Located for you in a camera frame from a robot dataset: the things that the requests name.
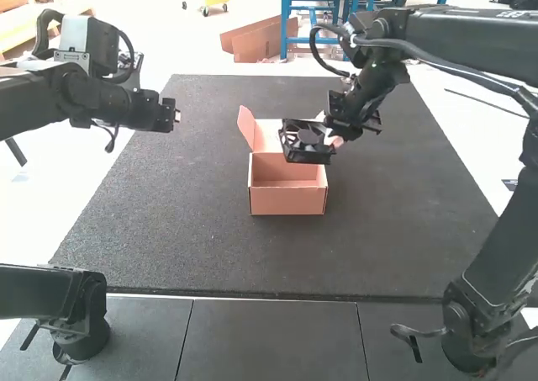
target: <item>wooden pallet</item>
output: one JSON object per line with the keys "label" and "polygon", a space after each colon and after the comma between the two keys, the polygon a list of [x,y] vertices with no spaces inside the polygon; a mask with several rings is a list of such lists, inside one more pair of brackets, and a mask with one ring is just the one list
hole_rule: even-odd
{"label": "wooden pallet", "polygon": [[[35,22],[45,8],[53,8],[61,13],[76,15],[95,15],[95,11],[87,0],[62,0],[60,3],[28,4],[5,13],[0,13],[0,61],[4,61],[4,53],[35,38]],[[59,24],[49,25],[49,35],[60,34]]]}

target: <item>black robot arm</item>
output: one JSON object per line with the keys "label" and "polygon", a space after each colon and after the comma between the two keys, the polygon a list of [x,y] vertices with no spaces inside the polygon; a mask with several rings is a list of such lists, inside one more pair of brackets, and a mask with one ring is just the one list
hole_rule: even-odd
{"label": "black robot arm", "polygon": [[[442,337],[447,359],[459,370],[483,377],[506,369],[538,341],[538,329],[509,340],[512,319],[523,309],[538,276],[538,98],[519,84],[483,71],[538,84],[538,13],[473,10],[447,6],[385,8],[358,13],[342,27],[319,25],[339,35],[358,76],[320,64],[351,79],[343,93],[329,92],[324,125],[330,135],[359,138],[381,131],[378,108],[399,84],[408,82],[406,59],[464,77],[515,99],[529,115],[519,184],[465,272],[444,293],[445,327],[421,332],[393,325],[391,332],[418,353],[418,337]],[[315,49],[315,33],[310,45]]]}
{"label": "black robot arm", "polygon": [[[52,20],[62,23],[58,49],[49,49]],[[119,51],[120,38],[128,52]],[[160,102],[159,93],[140,88],[143,60],[127,35],[112,25],[45,10],[37,20],[32,56],[0,63],[0,141],[66,119],[77,128],[104,127],[112,136],[108,152],[119,127],[171,132],[176,101]],[[21,349],[38,329],[46,329],[55,359],[69,371],[107,343],[106,288],[101,273],[0,264],[0,320],[36,319]]]}

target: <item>black cable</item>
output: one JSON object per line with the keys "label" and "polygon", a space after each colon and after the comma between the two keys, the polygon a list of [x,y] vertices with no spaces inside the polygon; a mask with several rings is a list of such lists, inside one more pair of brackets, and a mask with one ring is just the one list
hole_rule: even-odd
{"label": "black cable", "polygon": [[123,82],[126,82],[127,80],[129,80],[129,78],[133,74],[133,71],[135,70],[135,48],[133,47],[129,36],[127,36],[127,34],[123,30],[118,29],[118,34],[119,37],[124,40],[125,44],[127,45],[127,48],[129,49],[129,56],[131,62],[129,64],[129,68],[123,74],[120,74],[115,77],[103,78],[104,81],[111,82],[113,84],[121,84]]}
{"label": "black cable", "polygon": [[110,141],[104,147],[104,150],[108,154],[110,154],[112,151],[114,151],[114,147],[116,146],[116,139],[118,138],[118,133],[119,133],[119,123],[117,123],[114,126],[114,132],[110,131],[110,129],[108,127],[101,126],[100,124],[97,124],[95,122],[92,122],[92,126],[98,127],[99,129],[103,129],[110,135]]}
{"label": "black cable", "polygon": [[320,27],[320,26],[316,25],[310,30],[309,45],[310,45],[310,50],[312,51],[312,56],[314,56],[314,59],[325,70],[330,71],[333,74],[336,74],[337,76],[341,76],[341,77],[345,77],[345,78],[351,77],[351,74],[348,71],[339,70],[337,68],[334,68],[333,66],[329,66],[327,63],[325,63],[325,61],[319,55],[318,48],[316,47],[316,34],[321,29],[323,29],[323,27]]}
{"label": "black cable", "polygon": [[464,97],[464,98],[471,99],[471,100],[479,102],[479,103],[483,103],[483,104],[485,104],[487,106],[491,106],[492,108],[502,110],[503,112],[506,112],[507,114],[512,114],[514,116],[518,116],[520,118],[527,119],[527,120],[529,119],[529,116],[525,116],[524,114],[518,114],[517,112],[513,112],[513,111],[511,111],[509,109],[502,108],[502,107],[500,107],[498,105],[495,105],[493,103],[490,103],[490,102],[486,102],[483,99],[475,98],[475,97],[472,97],[471,95],[466,95],[465,93],[459,93],[458,91],[454,91],[453,89],[449,89],[449,88],[445,88],[445,91],[447,91],[448,93],[453,93],[455,95],[459,95],[460,97]]}
{"label": "black cable", "polygon": [[400,39],[364,39],[356,35],[350,34],[346,29],[334,26],[330,24],[316,24],[315,28],[326,29],[333,32],[345,40],[353,41],[354,44],[365,47],[388,47],[391,49],[397,49],[403,51],[411,58],[422,61],[423,63],[432,66],[438,70],[448,72],[454,76],[466,78],[471,82],[475,82],[490,91],[496,93],[502,93],[503,95],[509,95],[513,97],[519,90],[520,86],[512,84],[511,82],[505,82],[497,78],[493,78],[481,71],[475,70],[471,67],[461,66],[456,63],[445,61],[440,57],[431,55],[427,51],[420,49],[419,47]]}

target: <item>black computer fan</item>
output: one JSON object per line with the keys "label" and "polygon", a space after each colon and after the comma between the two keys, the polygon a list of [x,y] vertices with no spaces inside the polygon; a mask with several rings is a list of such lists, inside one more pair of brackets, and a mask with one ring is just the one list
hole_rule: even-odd
{"label": "black computer fan", "polygon": [[320,122],[282,119],[282,128],[278,135],[286,161],[330,164],[330,156],[335,154],[335,148],[324,144],[326,130]]}

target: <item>open cardboard box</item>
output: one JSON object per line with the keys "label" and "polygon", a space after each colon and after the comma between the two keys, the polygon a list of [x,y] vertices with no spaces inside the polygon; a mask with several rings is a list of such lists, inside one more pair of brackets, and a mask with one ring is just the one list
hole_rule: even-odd
{"label": "open cardboard box", "polygon": [[325,166],[286,162],[278,137],[280,119],[255,119],[240,107],[239,130],[252,152],[248,189],[251,214],[323,214],[327,200]]}
{"label": "open cardboard box", "polygon": [[[281,16],[263,19],[220,34],[222,50],[234,55],[236,63],[256,63],[280,54]],[[297,17],[287,21],[287,37],[298,35]]]}

